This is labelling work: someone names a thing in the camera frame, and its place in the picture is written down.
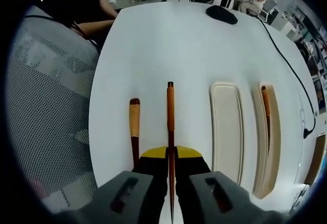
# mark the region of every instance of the brush tip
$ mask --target brush tip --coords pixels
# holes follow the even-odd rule
[[[130,105],[136,105],[139,104],[139,99],[138,98],[133,98],[129,101]]]

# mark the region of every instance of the black shirt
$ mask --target black shirt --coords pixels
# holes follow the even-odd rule
[[[42,0],[37,6],[66,26],[71,26],[73,22],[110,19],[101,10],[99,0]]]

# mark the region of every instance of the person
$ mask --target person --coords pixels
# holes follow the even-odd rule
[[[40,0],[37,4],[55,20],[102,46],[118,13],[107,0]]]
[[[241,0],[239,3],[239,11],[243,13],[248,13],[248,10],[253,12],[253,14],[258,15],[267,0]]]

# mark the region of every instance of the black mouse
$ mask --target black mouse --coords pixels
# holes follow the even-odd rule
[[[211,6],[205,12],[209,17],[229,23],[231,25],[234,25],[238,22],[233,13],[220,6]]]

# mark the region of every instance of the white table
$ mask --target white table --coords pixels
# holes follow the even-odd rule
[[[252,201],[264,209],[288,209],[300,186],[294,182],[303,181],[309,170],[317,136],[314,131],[301,145],[301,103],[306,127],[313,125],[309,102],[257,19],[234,12],[239,22],[232,26],[208,17],[208,6],[165,2],[120,12],[101,52],[90,99],[89,144],[97,185],[132,169],[128,120],[131,98],[141,101],[140,154],[168,144],[168,81],[175,85],[175,144],[196,149],[211,167],[209,88],[216,81],[227,81],[240,90],[244,119],[241,186],[252,192],[257,133],[250,90],[266,81],[273,84],[278,102],[281,160],[273,192],[263,200],[252,197]],[[268,30],[318,111],[313,82],[297,47],[270,26]],[[169,194],[166,199],[161,223],[170,222]],[[175,223],[182,223],[177,197],[175,201]]]

